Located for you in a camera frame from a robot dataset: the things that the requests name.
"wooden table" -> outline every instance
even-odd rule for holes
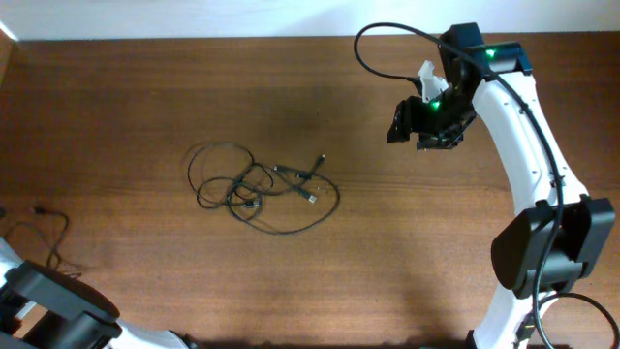
[[[593,197],[620,207],[620,34],[486,40],[527,49],[565,157]],[[3,227],[60,225],[34,217],[35,204],[68,213],[62,253],[89,267],[82,279],[124,319],[150,329],[303,345],[464,338],[497,284],[491,241],[513,218],[502,164],[480,121],[452,151],[386,144],[396,104],[415,90],[364,71],[352,41],[20,43],[0,92]],[[420,38],[369,37],[361,49],[386,72],[414,74],[424,59],[440,67]],[[213,141],[301,168],[326,154],[322,173],[339,185],[340,208],[286,238],[200,209],[187,151]],[[299,198],[281,200],[265,219],[285,226],[313,214]],[[41,261],[35,241],[24,231],[12,243]],[[616,225],[593,275],[575,287],[616,317],[619,249]],[[554,342],[611,341],[603,317],[576,301],[545,319]]]

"white wall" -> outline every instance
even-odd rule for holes
[[[620,0],[0,0],[20,40],[355,35],[380,20],[431,33],[467,21],[483,32],[620,30]]]

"cable plug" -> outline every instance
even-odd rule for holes
[[[35,214],[48,214],[48,213],[49,213],[49,210],[48,210],[48,209],[43,208],[43,207],[41,207],[41,206],[33,206],[33,207],[32,207],[32,211],[33,211]]]
[[[279,172],[279,173],[290,173],[290,172],[296,172],[296,170],[291,169],[290,167],[286,167],[286,166],[282,166],[282,165],[275,165],[273,167],[273,171],[275,172]]]
[[[259,200],[250,200],[243,203],[243,208],[258,208],[261,205]]]
[[[516,330],[516,342],[520,343],[523,340],[530,339],[535,330],[536,326],[534,325],[534,317],[532,314],[528,314]]]
[[[298,172],[295,176],[297,178],[301,178],[301,179],[305,179],[305,180],[310,180],[312,179],[312,175],[314,174],[314,172],[316,170],[319,169],[319,167],[323,164],[323,162],[326,161],[326,155],[322,154],[321,156],[319,156],[319,158],[317,159],[317,162],[314,164],[314,168],[311,172],[306,172],[306,171],[301,171]]]
[[[314,195],[312,195],[310,192],[308,192],[308,191],[306,191],[306,190],[303,190],[303,189],[301,189],[301,188],[299,188],[299,187],[294,187],[294,188],[295,188],[295,191],[296,191],[297,193],[299,193],[299,195],[300,195],[303,199],[305,199],[305,200],[309,201],[309,202],[310,202],[310,204],[314,204],[315,202],[317,202],[317,197],[316,197],[316,196],[314,196]]]

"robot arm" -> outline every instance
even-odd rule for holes
[[[398,24],[388,26],[412,30]],[[518,43],[487,46],[475,23],[454,25],[441,39],[466,52],[478,67],[497,73],[527,103],[542,135],[493,75],[440,45],[451,87],[446,89],[441,79],[430,77],[424,67],[430,66],[432,72],[432,64],[424,63],[419,73],[421,97],[410,97],[398,105],[387,141],[405,142],[410,133],[418,133],[418,149],[452,149],[463,141],[463,133],[476,115],[482,118],[509,178],[516,218],[493,241],[491,259],[500,284],[467,344],[472,349],[525,348],[535,328],[532,297],[540,300],[568,292],[578,279],[589,275],[611,230],[613,209],[607,199],[591,200],[569,168],[544,119],[532,67]],[[555,181],[541,137],[549,145],[561,183]],[[564,194],[564,227],[546,258],[541,291],[532,295],[535,271],[549,241],[554,212],[559,209],[558,185]],[[551,303],[541,307],[541,316]]]
[[[1,348],[199,348],[188,336],[148,331],[118,319],[118,310],[103,295],[59,272],[23,263],[3,238],[0,273]],[[14,338],[35,304],[48,309],[47,314],[23,339]]]

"black cable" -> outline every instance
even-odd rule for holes
[[[357,45],[359,42],[359,38],[361,38],[361,36],[363,35],[364,32],[366,32],[369,29],[372,28],[376,28],[376,27],[392,27],[392,28],[399,28],[399,29],[403,29],[403,30],[407,30],[409,32],[412,32],[414,34],[420,35],[422,38],[429,40],[433,43],[435,43],[436,45],[440,46],[441,48],[444,48],[448,51],[450,51],[451,53],[457,55],[459,58],[461,58],[463,61],[471,64],[472,66],[476,67],[480,72],[482,72],[483,74],[488,74],[489,76],[491,76],[493,79],[497,80],[507,91],[508,93],[514,98],[514,100],[517,102],[517,104],[520,106],[520,108],[525,112],[525,114],[527,115],[528,119],[530,120],[530,123],[532,124],[532,127],[534,128],[534,131],[536,132],[537,137],[539,138],[541,144],[542,144],[542,148],[544,149],[544,152],[546,154],[547,157],[547,161],[549,162],[549,166],[551,167],[551,171],[553,173],[553,180],[556,183],[555,185],[555,189],[556,189],[556,193],[557,193],[557,207],[556,207],[556,213],[555,213],[555,217],[553,220],[553,226],[551,228],[551,232],[549,233],[549,238],[544,246],[543,249],[543,254],[541,256],[541,259],[539,260],[539,264],[538,267],[536,268],[536,273],[535,273],[535,277],[534,277],[534,287],[533,287],[533,292],[532,292],[532,307],[533,307],[533,312],[534,312],[534,323],[536,326],[537,331],[539,332],[539,335],[541,336],[542,342],[544,343],[544,345],[549,348],[549,349],[553,349],[553,345],[551,344],[551,342],[549,341],[546,333],[544,332],[544,328],[543,328],[543,323],[541,321],[541,314],[540,314],[540,302],[539,302],[539,292],[541,289],[541,279],[542,279],[542,275],[543,275],[543,269],[544,269],[544,265],[546,264],[546,259],[549,255],[549,252],[551,251],[551,247],[553,246],[553,242],[555,241],[555,239],[557,238],[557,235],[559,233],[560,230],[560,224],[562,223],[562,214],[564,211],[564,194],[562,192],[562,177],[560,176],[560,171],[558,170],[558,166],[557,163],[555,161],[555,157],[553,156],[553,151],[551,150],[551,147],[546,139],[546,137],[544,136],[544,132],[541,129],[541,126],[539,125],[538,121],[536,120],[536,117],[534,116],[534,114],[532,113],[532,111],[530,110],[529,106],[527,105],[527,103],[525,103],[525,101],[523,101],[523,99],[519,96],[519,94],[504,80],[502,79],[502,77],[495,73],[494,71],[492,71],[491,69],[489,69],[488,67],[485,67],[481,64],[479,64],[476,60],[474,60],[469,54],[463,52],[462,50],[453,47],[450,44],[445,43],[444,41],[435,38],[432,35],[429,35],[427,33],[424,33],[421,30],[418,30],[414,27],[408,26],[408,25],[404,25],[404,24],[399,24],[399,23],[391,23],[391,22],[380,22],[380,23],[373,23],[373,24],[369,24],[366,25],[365,27],[363,27],[359,33],[357,33],[356,38],[354,40],[354,53],[356,54],[357,60],[360,61],[361,65],[366,68],[366,70],[370,71],[373,74],[377,74],[379,72],[370,69],[370,67],[368,67],[365,63],[363,63],[361,61],[361,58],[359,57],[359,54],[357,52]],[[379,73],[377,74],[380,77],[384,77],[386,76],[383,73]]]
[[[204,179],[199,185],[197,185],[197,183],[192,180],[192,168],[196,163],[196,160],[201,154],[205,153],[207,150],[211,150],[217,147],[237,149],[241,152],[244,152],[248,156],[250,161],[248,165],[237,176],[214,176],[208,179]],[[225,206],[228,208],[229,213],[234,219],[238,220],[239,222],[245,223],[260,232],[275,236],[293,235],[314,228],[318,224],[328,219],[336,211],[336,209],[338,209],[338,206],[340,204],[340,191],[338,190],[338,186],[326,176],[317,173],[317,169],[322,165],[324,160],[325,156],[320,156],[310,171],[298,170],[281,165],[268,167],[262,163],[257,162],[252,152],[250,152],[250,150],[248,150],[242,145],[236,143],[211,143],[198,148],[194,152],[194,155],[190,159],[189,165],[187,166],[187,180],[190,184],[190,187],[194,191],[194,194],[196,194],[196,201],[198,202],[198,205],[200,207],[204,209],[217,209]],[[245,180],[246,176],[255,169],[259,169],[260,171],[262,171],[268,178],[268,184],[265,188],[262,188],[258,184],[253,184]],[[293,183],[293,181],[288,178],[289,174],[296,174],[296,178],[300,179],[300,181],[298,183]],[[304,184],[306,184],[313,177],[326,182],[335,193],[334,203],[331,206],[331,209],[325,215],[315,220],[311,224],[288,231],[279,231],[268,226],[266,223],[262,223],[263,226],[267,226],[270,228],[266,229],[254,223],[260,221],[257,218],[264,211],[264,202],[266,197],[279,197],[288,193],[296,192],[301,197],[314,204],[314,202],[317,200],[317,197],[303,188]],[[276,183],[275,178],[279,179],[282,183],[284,183],[284,189],[274,189]],[[222,196],[218,200],[209,198],[205,193],[206,187],[216,181],[226,181],[230,184],[224,196]],[[239,192],[240,190],[244,190],[249,194],[241,194]],[[242,216],[237,210],[235,210],[236,208],[241,207],[253,209],[254,212],[249,216]]]
[[[381,73],[379,71],[376,71],[376,70],[372,69],[369,65],[367,65],[366,62],[364,62],[364,60],[361,59],[361,55],[359,54],[359,50],[357,49],[357,43],[359,42],[359,38],[361,38],[361,35],[357,34],[356,39],[355,39],[355,41],[353,43],[353,48],[354,48],[354,54],[356,55],[357,62],[359,62],[359,64],[362,67],[364,67],[364,69],[366,69],[368,72],[370,72],[370,73],[372,73],[372,74],[374,74],[376,76],[382,77],[382,78],[387,78],[387,79],[403,79],[403,80],[409,81],[413,85],[416,86],[416,89],[418,91],[421,91],[421,81],[419,80],[419,78],[397,76],[397,75],[393,75],[393,74]]]
[[[605,317],[609,325],[611,325],[611,329],[613,330],[613,344],[611,345],[611,348],[618,348],[620,346],[620,329],[618,329],[618,324],[613,319],[613,316],[611,316],[609,311],[605,309],[605,307],[602,306],[599,302],[594,301],[593,299],[587,296],[584,296],[584,295],[580,295],[578,293],[567,292],[567,293],[560,293],[560,294],[555,294],[555,295],[545,297],[541,299],[540,305],[543,306],[548,301],[553,301],[553,300],[557,300],[561,298],[570,298],[570,299],[585,301],[589,303],[590,305],[594,306],[595,308],[597,308],[603,314],[603,316]]]
[[[47,268],[50,268],[52,270],[58,270],[60,266],[68,265],[68,266],[76,268],[78,271],[67,272],[66,274],[69,274],[71,277],[74,277],[74,278],[80,277],[81,276],[80,270],[85,270],[85,267],[65,260],[59,251],[60,245],[64,241],[67,235],[67,232],[69,231],[69,224],[70,224],[69,216],[63,212],[56,211],[56,210],[48,210],[48,209],[45,209],[39,206],[33,207],[33,211],[37,215],[51,215],[51,216],[56,216],[56,217],[60,217],[63,219],[64,221],[63,228],[59,233],[59,237],[55,240],[53,244],[47,240],[46,235],[43,233],[41,229],[39,229],[34,224],[26,222],[26,221],[15,222],[15,224],[11,226],[11,228],[9,228],[9,230],[2,236],[2,238],[6,242],[9,242],[9,238],[13,235],[15,230],[17,230],[20,227],[28,228],[41,239],[43,244],[48,249],[47,258],[46,258]]]

